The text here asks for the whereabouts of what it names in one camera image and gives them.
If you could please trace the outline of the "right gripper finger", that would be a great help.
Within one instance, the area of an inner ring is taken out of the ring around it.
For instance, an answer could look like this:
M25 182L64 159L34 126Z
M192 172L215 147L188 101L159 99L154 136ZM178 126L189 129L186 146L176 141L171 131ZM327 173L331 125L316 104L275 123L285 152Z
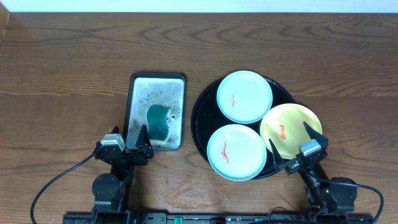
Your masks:
M321 146L328 146L328 138L314 130L308 123L303 122L304 128L309 135L310 139L316 140Z
M276 146L274 145L274 143L272 142L271 139L269 139L269 142L270 142L271 149L272 149L272 159L273 159L274 167L278 168L280 165L282 165L284 163L284 160L281 157L281 155L279 154Z

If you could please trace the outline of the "green yellow sponge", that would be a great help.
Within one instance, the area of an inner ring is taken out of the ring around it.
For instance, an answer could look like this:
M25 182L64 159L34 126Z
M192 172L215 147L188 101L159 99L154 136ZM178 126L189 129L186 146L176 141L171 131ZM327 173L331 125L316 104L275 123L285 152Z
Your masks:
M147 111L147 123L149 125L149 139L155 141L165 141L169 135L167 124L170 108L152 105Z

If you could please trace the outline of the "light blue plate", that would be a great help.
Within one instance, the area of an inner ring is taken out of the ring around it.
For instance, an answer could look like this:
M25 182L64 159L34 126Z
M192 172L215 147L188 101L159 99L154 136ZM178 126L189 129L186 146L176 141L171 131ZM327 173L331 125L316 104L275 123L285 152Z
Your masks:
M230 73L220 83L216 100L220 111L231 121L251 124L270 110L273 93L269 82L249 70Z
M267 160L266 145L260 135L242 124L217 129L208 141L206 152L217 174L237 182L253 179Z

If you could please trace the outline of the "yellow plate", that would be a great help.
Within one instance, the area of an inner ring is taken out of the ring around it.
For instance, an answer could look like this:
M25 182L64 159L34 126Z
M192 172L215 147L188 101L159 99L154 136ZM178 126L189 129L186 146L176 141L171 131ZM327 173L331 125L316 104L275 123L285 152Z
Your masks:
M312 110L285 103L270 109L263 117L260 135L269 151L273 144L283 159L293 159L299 153L299 146L310 140L304 123L320 134L323 132L321 122Z

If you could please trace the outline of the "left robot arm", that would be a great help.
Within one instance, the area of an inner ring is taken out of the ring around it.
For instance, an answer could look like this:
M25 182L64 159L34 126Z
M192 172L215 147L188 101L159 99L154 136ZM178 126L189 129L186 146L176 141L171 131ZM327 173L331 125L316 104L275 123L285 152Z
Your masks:
M124 210L128 205L135 166L146 166L154 156L146 125L141 127L132 152L126 151L126 143L116 126L96 143L93 155L111 166L109 173L101 174L93 182L95 209L101 212Z

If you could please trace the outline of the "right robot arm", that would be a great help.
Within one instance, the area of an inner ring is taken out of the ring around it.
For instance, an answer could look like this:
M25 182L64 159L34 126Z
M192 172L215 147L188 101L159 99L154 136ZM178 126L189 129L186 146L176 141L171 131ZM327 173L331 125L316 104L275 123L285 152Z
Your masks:
M283 162L278 148L273 141L269 141L274 168L277 171L285 169L288 175L299 173L308 201L318 207L319 213L338 215L353 212L358 195L355 182L346 177L327 177L320 162L328 155L328 139L306 122L303 126L310 140L299 146L298 154L293 159Z

